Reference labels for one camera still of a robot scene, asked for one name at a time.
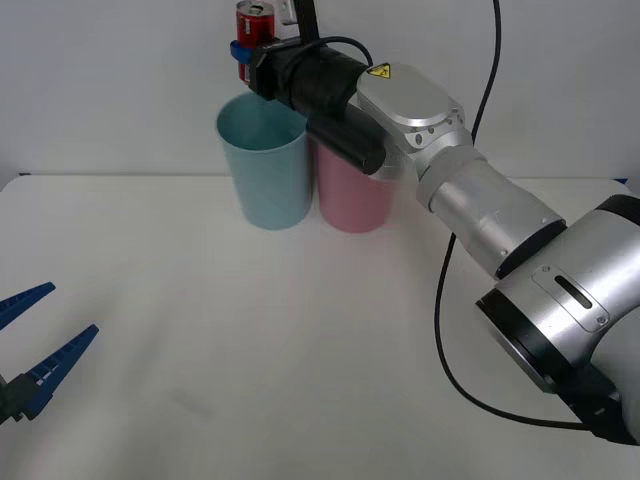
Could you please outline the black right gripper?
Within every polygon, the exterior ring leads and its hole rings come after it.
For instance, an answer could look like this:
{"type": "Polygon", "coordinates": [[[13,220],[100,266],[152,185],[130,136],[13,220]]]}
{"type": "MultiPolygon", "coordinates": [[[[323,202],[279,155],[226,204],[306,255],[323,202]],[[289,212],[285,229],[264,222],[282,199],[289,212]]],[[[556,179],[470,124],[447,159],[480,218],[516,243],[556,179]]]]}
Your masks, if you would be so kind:
{"type": "Polygon", "coordinates": [[[267,101],[277,100],[291,105],[290,87],[285,76],[290,71],[289,60],[302,48],[299,37],[275,40],[255,50],[242,46],[238,40],[230,43],[231,56],[239,64],[249,65],[249,88],[267,101]]]}

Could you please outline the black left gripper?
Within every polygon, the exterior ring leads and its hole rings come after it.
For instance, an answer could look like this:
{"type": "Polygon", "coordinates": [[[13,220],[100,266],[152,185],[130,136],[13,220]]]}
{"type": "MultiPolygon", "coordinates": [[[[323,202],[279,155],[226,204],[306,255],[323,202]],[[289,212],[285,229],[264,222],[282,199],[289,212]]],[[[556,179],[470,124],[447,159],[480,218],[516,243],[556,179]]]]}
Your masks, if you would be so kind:
{"type": "MultiPolygon", "coordinates": [[[[3,330],[55,289],[52,282],[47,282],[1,300],[0,329],[3,330]]],[[[36,418],[98,332],[99,328],[92,324],[26,373],[10,382],[1,378],[1,423],[10,418],[18,422],[22,416],[28,420],[36,418]]]]}

